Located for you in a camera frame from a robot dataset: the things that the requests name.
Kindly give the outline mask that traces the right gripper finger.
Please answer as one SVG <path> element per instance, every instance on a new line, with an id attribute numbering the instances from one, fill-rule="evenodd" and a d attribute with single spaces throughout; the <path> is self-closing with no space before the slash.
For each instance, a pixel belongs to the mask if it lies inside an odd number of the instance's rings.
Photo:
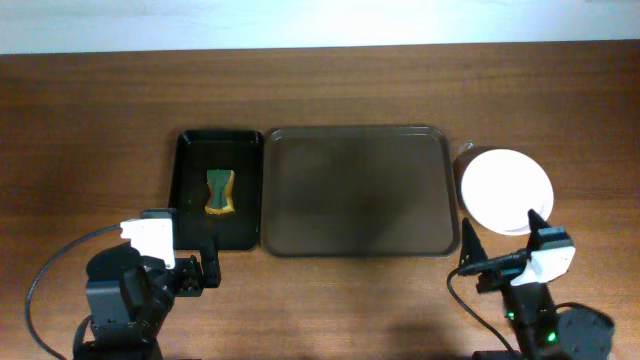
<path id="1" fill-rule="evenodd" d="M 540 250 L 546 243 L 552 241 L 552 227 L 533 209 L 527 212 L 530 236 L 527 242 L 528 250 Z"/>
<path id="2" fill-rule="evenodd" d="M 458 267 L 463 269 L 477 268 L 488 261 L 481 241 L 468 218 L 462 220 L 462 247 Z"/>

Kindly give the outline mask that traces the pink-rimmed plate with sauce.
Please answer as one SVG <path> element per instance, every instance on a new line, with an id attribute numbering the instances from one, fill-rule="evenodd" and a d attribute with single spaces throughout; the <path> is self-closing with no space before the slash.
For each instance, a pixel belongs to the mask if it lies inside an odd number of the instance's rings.
<path id="1" fill-rule="evenodd" d="M 530 232 L 529 211 L 548 220 L 555 201 L 551 180 L 542 166 L 509 149 L 475 156 L 461 175 L 460 192 L 464 207 L 476 222 L 508 236 Z"/>

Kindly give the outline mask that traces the green and yellow sponge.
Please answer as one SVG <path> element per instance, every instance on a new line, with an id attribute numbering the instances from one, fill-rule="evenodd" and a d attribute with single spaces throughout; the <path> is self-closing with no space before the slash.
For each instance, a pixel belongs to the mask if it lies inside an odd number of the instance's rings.
<path id="1" fill-rule="evenodd" d="M 233 203 L 233 185 L 235 172 L 226 169 L 211 169 L 206 172 L 209 199 L 205 212 L 210 215 L 222 215 L 235 211 Z"/>

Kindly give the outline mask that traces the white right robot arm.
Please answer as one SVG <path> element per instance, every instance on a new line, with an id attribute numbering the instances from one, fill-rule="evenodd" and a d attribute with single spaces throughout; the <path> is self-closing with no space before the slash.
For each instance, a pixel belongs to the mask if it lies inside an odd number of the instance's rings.
<path id="1" fill-rule="evenodd" d="M 526 239 L 498 255 L 466 243 L 474 229 L 456 211 L 412 208 L 329 219 L 301 213 L 293 249 L 268 236 L 247 252 L 222 252 L 222 281 L 200 313 L 224 339 L 259 341 L 258 355 L 449 358 L 508 352 L 526 359 L 607 357 L 614 321 L 578 303 L 557 304 L 542 258 L 569 234 L 523 215 Z"/>

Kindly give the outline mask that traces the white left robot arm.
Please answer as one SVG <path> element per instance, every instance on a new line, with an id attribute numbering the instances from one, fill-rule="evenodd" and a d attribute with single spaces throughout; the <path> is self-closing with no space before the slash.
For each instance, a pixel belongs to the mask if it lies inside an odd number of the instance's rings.
<path id="1" fill-rule="evenodd" d="M 86 272 L 91 314 L 74 336 L 75 359 L 161 359 L 157 336 L 175 299 L 199 297 L 221 280 L 215 255 L 178 258 L 168 269 L 129 243 L 94 256 Z"/>

